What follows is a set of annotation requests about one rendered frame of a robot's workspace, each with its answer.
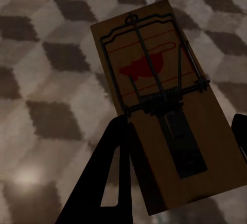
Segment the mousetrap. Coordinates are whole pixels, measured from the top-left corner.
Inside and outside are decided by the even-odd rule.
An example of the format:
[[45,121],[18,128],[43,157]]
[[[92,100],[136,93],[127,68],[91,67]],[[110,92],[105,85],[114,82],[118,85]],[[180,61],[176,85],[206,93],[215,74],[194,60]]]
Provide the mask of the mousetrap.
[[247,159],[168,0],[90,26],[148,215],[247,185]]

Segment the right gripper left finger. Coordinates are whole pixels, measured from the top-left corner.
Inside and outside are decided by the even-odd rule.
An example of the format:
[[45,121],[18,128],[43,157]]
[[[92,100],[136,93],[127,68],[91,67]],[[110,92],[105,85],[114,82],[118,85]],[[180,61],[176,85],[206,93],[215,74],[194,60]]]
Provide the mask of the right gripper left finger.
[[[120,146],[118,205],[100,206]],[[127,114],[108,124],[55,224],[133,224]]]

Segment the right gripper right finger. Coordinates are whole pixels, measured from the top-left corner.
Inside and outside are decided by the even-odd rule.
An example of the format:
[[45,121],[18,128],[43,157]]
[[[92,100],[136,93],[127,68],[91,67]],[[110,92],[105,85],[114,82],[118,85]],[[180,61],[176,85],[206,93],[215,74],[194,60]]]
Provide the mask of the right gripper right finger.
[[247,155],[247,116],[235,114],[231,129],[242,151]]

